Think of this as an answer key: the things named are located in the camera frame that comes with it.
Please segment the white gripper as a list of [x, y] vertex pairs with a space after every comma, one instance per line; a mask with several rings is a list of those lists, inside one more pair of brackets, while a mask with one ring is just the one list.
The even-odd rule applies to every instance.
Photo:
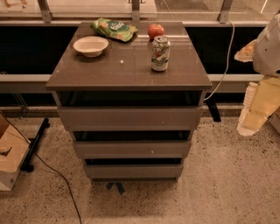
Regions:
[[242, 136], [254, 135], [280, 106], [280, 80], [268, 78], [246, 89], [237, 131]]

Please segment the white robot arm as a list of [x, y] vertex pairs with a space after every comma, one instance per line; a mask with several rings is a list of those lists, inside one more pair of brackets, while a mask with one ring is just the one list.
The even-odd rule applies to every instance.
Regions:
[[253, 61], [253, 68], [263, 76], [250, 82], [243, 100], [237, 131], [242, 136], [254, 135], [280, 106], [280, 13], [262, 30], [256, 40], [244, 46], [234, 58]]

